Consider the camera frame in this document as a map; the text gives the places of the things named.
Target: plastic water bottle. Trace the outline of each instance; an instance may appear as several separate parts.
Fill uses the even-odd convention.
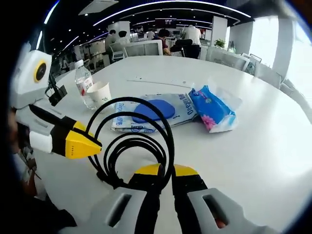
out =
[[[78,62],[75,62],[75,69],[76,69],[75,83],[80,92],[81,98],[84,104],[89,109],[94,110],[96,109],[96,107],[92,99],[86,94],[88,88],[90,88],[94,84],[91,72],[83,66],[82,59],[79,60]]]

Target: pink flower print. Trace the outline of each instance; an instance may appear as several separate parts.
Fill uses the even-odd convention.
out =
[[[201,117],[201,119],[204,121],[204,124],[206,125],[206,128],[207,128],[208,130],[211,130],[211,129],[214,127],[214,125],[216,125],[214,119],[213,119],[213,118],[210,118],[210,117],[207,116],[207,115],[203,115],[203,116]]]

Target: ceiling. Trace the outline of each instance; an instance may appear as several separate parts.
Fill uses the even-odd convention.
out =
[[[134,24],[140,22],[155,20],[155,18],[172,17],[178,20],[183,20],[178,21],[178,24],[181,22],[181,24],[193,24],[198,27],[209,28],[212,26],[209,23],[212,22],[213,16],[226,17],[228,19],[228,26],[233,26],[252,21],[255,17],[262,16],[263,13],[268,12],[268,9],[272,11],[272,4],[270,4],[270,1],[265,1],[267,3],[261,4],[261,7],[255,3],[258,2],[255,0],[200,1],[222,6],[228,5],[238,11],[243,9],[241,11],[250,15],[251,18],[231,9],[225,9],[211,4],[203,4],[199,3],[199,1],[159,3],[159,0],[119,0],[119,3],[112,5],[99,13],[92,13],[88,14],[88,16],[84,16],[79,15],[79,13],[92,2],[92,0],[60,0],[52,12],[48,23],[44,25],[45,51],[49,54],[56,55],[76,37],[78,38],[68,46],[67,49],[72,48],[74,45],[86,43],[91,39],[106,33],[107,26],[112,22],[119,20],[130,21],[130,27],[132,28]],[[114,13],[147,3],[152,4],[122,12],[104,20],[96,26],[93,26],[95,23]],[[51,1],[51,7],[53,7],[54,4],[55,2]],[[152,27],[152,22],[144,24],[145,29]]]

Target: coiled cable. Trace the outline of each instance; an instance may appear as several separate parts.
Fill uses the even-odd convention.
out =
[[[104,169],[101,167],[97,155],[94,155],[95,161],[93,161],[91,156],[89,156],[88,158],[89,158],[91,164],[98,171],[100,178],[102,180],[104,180],[106,183],[112,185],[114,188],[117,188],[120,186],[130,188],[130,186],[128,184],[124,183],[123,180],[117,176],[117,173],[115,170],[116,161],[117,161],[118,157],[125,150],[127,150],[129,148],[132,148],[132,147],[144,148],[144,149],[148,150],[149,152],[151,152],[155,156],[155,158],[157,159],[157,162],[160,163],[164,169],[166,168],[166,163],[168,161],[168,168],[167,168],[167,171],[166,171],[164,177],[159,181],[159,183],[156,183],[153,185],[154,189],[162,190],[168,184],[169,179],[171,177],[171,174],[173,172],[174,158],[175,158],[175,146],[174,146],[173,135],[172,135],[171,128],[170,128],[168,121],[166,120],[164,115],[161,113],[161,111],[159,109],[157,109],[153,104],[149,103],[146,100],[137,98],[137,97],[119,97],[119,98],[115,98],[113,100],[110,100],[109,102],[107,102],[107,103],[103,104],[101,107],[99,107],[95,111],[95,113],[92,115],[92,117],[91,117],[91,119],[87,125],[87,128],[85,130],[84,135],[89,134],[92,123],[94,122],[95,118],[98,116],[98,114],[103,109],[105,109],[106,107],[108,107],[111,104],[121,102],[121,101],[138,102],[138,103],[141,103],[141,104],[149,107],[152,111],[154,111],[160,117],[160,120],[163,123],[165,130],[162,129],[158,123],[151,120],[150,118],[148,118],[145,115],[142,115],[139,113],[134,113],[134,112],[118,112],[118,113],[111,114],[110,116],[108,116],[104,120],[102,120],[102,122],[100,123],[100,125],[98,126],[98,128],[96,130],[94,139],[96,141],[98,140],[98,135],[99,135],[102,127],[109,120],[116,118],[116,117],[119,117],[119,116],[137,117],[137,118],[140,118],[140,119],[147,121],[148,123],[153,125],[160,132],[160,134],[162,135],[162,137],[164,138],[164,140],[166,142],[166,145],[168,148],[168,156],[166,155],[166,152],[163,149],[163,147],[156,140],[151,138],[150,136],[147,136],[147,135],[142,134],[142,133],[125,133],[125,134],[122,134],[122,135],[118,136],[117,138],[115,138],[106,148],[106,150],[104,152],[104,157],[103,157]],[[113,151],[111,152],[110,155],[108,154],[110,149],[112,148],[112,146],[117,141],[121,140],[124,137],[128,137],[131,135],[140,136],[141,138],[140,137],[134,137],[134,138],[124,139],[123,141],[121,141],[120,143],[118,143],[115,146],[115,148],[113,149]]]

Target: potted plant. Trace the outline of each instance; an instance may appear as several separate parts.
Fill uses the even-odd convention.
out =
[[[222,39],[217,39],[214,41],[214,46],[220,48],[220,49],[223,49],[224,48],[224,45],[225,45],[225,41],[222,40]]]

